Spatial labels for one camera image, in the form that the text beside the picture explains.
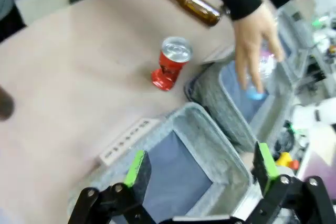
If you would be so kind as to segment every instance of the beige tabletop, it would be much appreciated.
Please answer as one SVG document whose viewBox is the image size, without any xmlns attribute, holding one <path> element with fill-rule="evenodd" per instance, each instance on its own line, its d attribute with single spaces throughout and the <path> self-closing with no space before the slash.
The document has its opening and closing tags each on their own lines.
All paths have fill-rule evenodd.
<svg viewBox="0 0 336 224">
<path fill-rule="evenodd" d="M 208 0 L 215 6 L 220 0 Z M 182 36 L 194 60 L 170 92 L 154 87 L 162 40 Z M 0 45 L 0 85 L 15 113 L 0 122 L 0 209 L 13 223 L 67 223 L 69 191 L 127 126 L 186 102 L 183 84 L 234 43 L 169 0 L 84 0 Z"/>
</svg>

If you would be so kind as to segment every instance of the red can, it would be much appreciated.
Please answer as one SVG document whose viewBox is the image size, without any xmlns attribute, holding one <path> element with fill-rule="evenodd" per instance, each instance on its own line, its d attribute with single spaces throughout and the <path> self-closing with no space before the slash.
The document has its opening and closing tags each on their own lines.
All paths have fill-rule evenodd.
<svg viewBox="0 0 336 224">
<path fill-rule="evenodd" d="M 183 68 L 192 57 L 190 43 L 181 37 L 169 37 L 162 43 L 159 69 L 152 72 L 152 82 L 159 89 L 171 90 Z"/>
</svg>

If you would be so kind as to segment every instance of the brown glass bottle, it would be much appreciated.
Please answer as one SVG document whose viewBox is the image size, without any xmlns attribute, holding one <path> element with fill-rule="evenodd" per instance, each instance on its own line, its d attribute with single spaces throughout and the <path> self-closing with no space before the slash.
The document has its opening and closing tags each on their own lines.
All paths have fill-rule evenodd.
<svg viewBox="0 0 336 224">
<path fill-rule="evenodd" d="M 204 0 L 177 0 L 189 13 L 203 23 L 214 26 L 220 20 L 220 12 Z"/>
<path fill-rule="evenodd" d="M 7 120 L 14 112 L 13 98 L 0 87 L 0 121 Z"/>
</svg>

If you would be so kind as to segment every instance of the human hand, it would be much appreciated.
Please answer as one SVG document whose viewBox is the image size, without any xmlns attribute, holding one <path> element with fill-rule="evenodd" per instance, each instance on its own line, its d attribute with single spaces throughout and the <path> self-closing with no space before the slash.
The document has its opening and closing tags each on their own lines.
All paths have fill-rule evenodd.
<svg viewBox="0 0 336 224">
<path fill-rule="evenodd" d="M 264 88 L 259 74 L 259 56 L 263 39 L 268 41 L 270 52 L 279 62 L 284 58 L 276 21 L 270 10 L 262 4 L 247 17 L 235 20 L 233 28 L 236 37 L 236 72 L 240 85 L 246 89 L 246 69 L 248 69 L 257 91 L 263 93 Z"/>
</svg>

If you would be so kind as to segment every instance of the silver can top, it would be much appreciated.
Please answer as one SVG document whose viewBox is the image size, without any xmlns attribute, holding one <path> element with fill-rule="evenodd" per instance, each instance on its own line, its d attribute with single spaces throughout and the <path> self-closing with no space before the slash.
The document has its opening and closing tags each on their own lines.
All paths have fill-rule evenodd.
<svg viewBox="0 0 336 224">
<path fill-rule="evenodd" d="M 175 62 L 187 62 L 191 59 L 193 51 L 189 41 L 181 37 L 169 37 L 162 43 L 162 52 Z"/>
</svg>

